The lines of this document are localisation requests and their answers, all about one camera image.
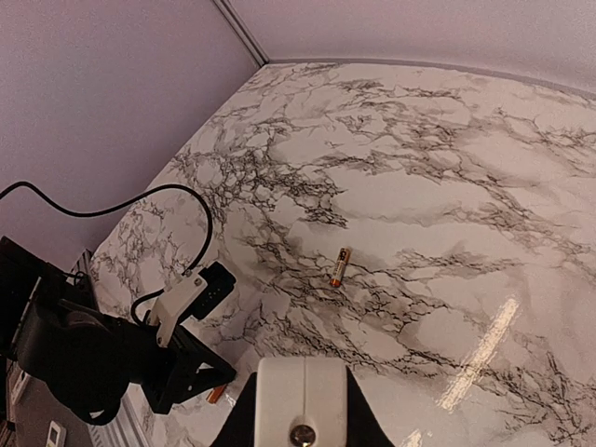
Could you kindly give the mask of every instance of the battery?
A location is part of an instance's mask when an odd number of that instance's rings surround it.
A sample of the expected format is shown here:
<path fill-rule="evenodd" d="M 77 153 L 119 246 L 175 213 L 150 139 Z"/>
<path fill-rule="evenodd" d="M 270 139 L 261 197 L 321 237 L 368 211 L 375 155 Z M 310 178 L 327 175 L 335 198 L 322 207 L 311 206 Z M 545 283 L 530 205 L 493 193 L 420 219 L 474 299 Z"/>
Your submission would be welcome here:
<path fill-rule="evenodd" d="M 331 285 L 333 287 L 339 287 L 342 285 L 342 278 L 344 277 L 345 266 L 347 265 L 347 261 L 349 261 L 349 259 L 349 249 L 339 250 L 339 256 L 337 257 L 337 262 L 335 263 L 335 267 L 333 268 L 332 273 Z"/>

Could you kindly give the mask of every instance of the marble surface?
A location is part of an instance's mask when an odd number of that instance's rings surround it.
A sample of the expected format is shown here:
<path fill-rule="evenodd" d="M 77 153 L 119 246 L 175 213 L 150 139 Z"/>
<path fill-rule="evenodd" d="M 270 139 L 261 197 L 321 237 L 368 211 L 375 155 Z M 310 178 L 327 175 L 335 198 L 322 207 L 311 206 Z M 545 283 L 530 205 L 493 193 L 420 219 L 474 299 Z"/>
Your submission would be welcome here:
<path fill-rule="evenodd" d="M 456 71 L 263 68 L 153 185 L 213 208 L 237 292 L 186 326 L 240 374 L 152 415 L 155 446 L 208 446 L 263 356 L 355 372 L 397 446 L 596 445 L 596 103 Z M 134 206 L 98 249 L 104 310 L 182 272 L 191 197 Z M 341 247 L 343 286 L 329 286 Z"/>

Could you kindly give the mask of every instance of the wall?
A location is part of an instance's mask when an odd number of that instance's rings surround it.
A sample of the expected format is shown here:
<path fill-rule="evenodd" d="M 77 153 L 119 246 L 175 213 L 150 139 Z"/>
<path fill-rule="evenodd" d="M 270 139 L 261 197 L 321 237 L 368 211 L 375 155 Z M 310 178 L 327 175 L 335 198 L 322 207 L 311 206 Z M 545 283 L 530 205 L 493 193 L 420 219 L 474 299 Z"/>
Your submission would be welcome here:
<path fill-rule="evenodd" d="M 255 71 L 209 1 L 5 0 L 0 189 L 26 179 L 75 210 L 120 202 Z M 69 268 L 119 217 L 69 219 L 16 192 L 0 236 Z"/>
<path fill-rule="evenodd" d="M 231 0 L 269 58 L 426 61 L 596 92 L 586 0 Z"/>

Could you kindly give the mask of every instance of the metal screw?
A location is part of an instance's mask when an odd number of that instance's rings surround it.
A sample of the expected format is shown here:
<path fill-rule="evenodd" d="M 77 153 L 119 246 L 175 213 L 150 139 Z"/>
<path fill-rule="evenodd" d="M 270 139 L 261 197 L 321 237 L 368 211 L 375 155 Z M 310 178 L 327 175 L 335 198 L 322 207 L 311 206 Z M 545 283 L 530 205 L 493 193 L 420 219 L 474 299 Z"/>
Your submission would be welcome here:
<path fill-rule="evenodd" d="M 291 445 L 296 447 L 310 447 L 317 440 L 317 434 L 309 426 L 296 426 L 290 433 Z"/>

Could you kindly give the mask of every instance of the white marble tabletop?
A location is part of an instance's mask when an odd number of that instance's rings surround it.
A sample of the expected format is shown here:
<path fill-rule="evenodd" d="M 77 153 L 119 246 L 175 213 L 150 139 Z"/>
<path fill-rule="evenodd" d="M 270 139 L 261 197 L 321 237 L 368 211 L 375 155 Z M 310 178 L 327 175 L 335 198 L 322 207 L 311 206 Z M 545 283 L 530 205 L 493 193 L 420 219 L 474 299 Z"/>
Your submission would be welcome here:
<path fill-rule="evenodd" d="M 432 68 L 263 68 L 153 185 L 216 219 L 206 262 L 238 293 L 186 326 L 239 371 L 153 415 L 156 447 L 209 446 L 264 356 L 354 371 L 397 446 L 596 445 L 596 104 Z M 98 249 L 103 310 L 182 272 L 204 237 L 182 193 L 134 206 Z M 341 288 L 329 274 L 352 258 Z"/>

